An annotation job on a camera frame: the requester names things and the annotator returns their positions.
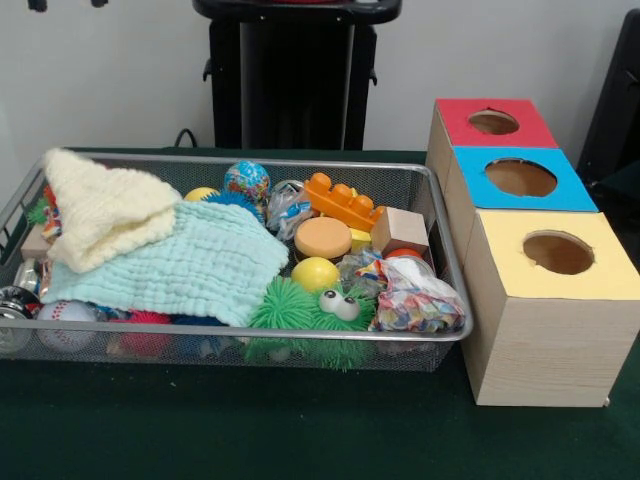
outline stacked wooden boxes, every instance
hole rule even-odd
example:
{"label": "stacked wooden boxes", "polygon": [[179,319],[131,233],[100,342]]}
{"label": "stacked wooden boxes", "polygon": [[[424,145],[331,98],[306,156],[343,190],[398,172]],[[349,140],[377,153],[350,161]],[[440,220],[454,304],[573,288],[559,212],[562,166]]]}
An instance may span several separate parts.
{"label": "stacked wooden boxes", "polygon": [[640,330],[640,276],[533,104],[437,100],[427,165],[476,314],[476,402],[603,405]]}

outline pink ball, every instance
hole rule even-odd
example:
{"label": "pink ball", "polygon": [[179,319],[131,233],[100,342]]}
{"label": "pink ball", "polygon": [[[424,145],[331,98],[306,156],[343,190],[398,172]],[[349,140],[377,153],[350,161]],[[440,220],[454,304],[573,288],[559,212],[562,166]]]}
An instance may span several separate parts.
{"label": "pink ball", "polygon": [[[168,325],[171,319],[168,315],[151,312],[134,312],[127,323],[156,323]],[[147,357],[157,357],[171,342],[171,336],[166,333],[125,333],[120,345],[129,353]]]}

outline circular hole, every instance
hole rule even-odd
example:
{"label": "circular hole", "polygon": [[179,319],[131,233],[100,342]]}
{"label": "circular hole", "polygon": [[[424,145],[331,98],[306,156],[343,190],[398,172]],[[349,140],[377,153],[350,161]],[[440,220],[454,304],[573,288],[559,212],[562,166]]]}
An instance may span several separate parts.
{"label": "circular hole", "polygon": [[498,110],[482,110],[469,117],[469,123],[476,130],[489,135],[508,135],[520,128],[518,121],[508,113]]}
{"label": "circular hole", "polygon": [[565,232],[535,232],[524,241],[524,253],[537,265],[562,275],[576,275],[593,265],[591,247]]}
{"label": "circular hole", "polygon": [[484,171],[501,191],[519,197],[546,197],[558,186],[553,173],[521,158],[501,158],[487,165]]}

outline yellow ball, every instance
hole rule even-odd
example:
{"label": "yellow ball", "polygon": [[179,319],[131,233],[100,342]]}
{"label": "yellow ball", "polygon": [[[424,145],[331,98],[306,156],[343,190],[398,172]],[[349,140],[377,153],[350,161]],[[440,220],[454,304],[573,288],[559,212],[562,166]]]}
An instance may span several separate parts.
{"label": "yellow ball", "polygon": [[291,272],[291,280],[307,292],[332,287],[340,280],[340,271],[326,258],[310,257],[301,261]]}
{"label": "yellow ball", "polygon": [[205,197],[211,195],[212,193],[215,193],[216,195],[220,195],[220,192],[217,191],[215,188],[209,188],[209,187],[194,188],[184,196],[184,199],[187,202],[199,202],[200,200],[204,200]]}

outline metal basket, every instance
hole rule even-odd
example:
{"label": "metal basket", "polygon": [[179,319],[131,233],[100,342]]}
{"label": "metal basket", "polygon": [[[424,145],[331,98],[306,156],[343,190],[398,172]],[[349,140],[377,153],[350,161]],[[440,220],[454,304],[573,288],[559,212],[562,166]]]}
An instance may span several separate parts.
{"label": "metal basket", "polygon": [[[234,159],[210,157],[85,154],[110,167],[145,170],[169,182],[182,194],[202,185],[222,185],[224,174]],[[317,171],[327,173],[334,183],[345,183],[366,192],[376,205],[388,205],[422,213],[426,220],[431,253],[437,275],[451,284],[469,305],[464,280],[456,259],[442,193],[429,169],[417,165],[342,163],[325,161],[284,161],[255,159],[268,170],[272,182],[306,179]],[[37,201],[44,175],[34,167],[0,214],[0,285],[10,285],[22,262],[20,245],[26,237],[25,214]],[[149,325],[106,322],[37,321],[0,316],[0,335],[22,332],[29,336],[18,352],[0,354],[0,358],[25,360],[62,360],[80,362],[127,362],[197,365],[270,365],[283,367],[322,367],[301,354],[267,356],[247,361],[247,343],[255,338],[277,338],[306,342],[309,349],[330,346],[319,342],[367,342],[366,361],[355,365],[373,370],[435,370],[453,342],[471,332],[473,315],[467,308],[464,327],[453,333],[415,334],[408,332],[332,332],[316,330],[264,330],[231,327]],[[43,338],[52,333],[82,338],[86,347],[64,353],[45,346]],[[149,346],[137,355],[118,351],[118,337],[136,335]],[[149,355],[148,352],[160,352]]]}

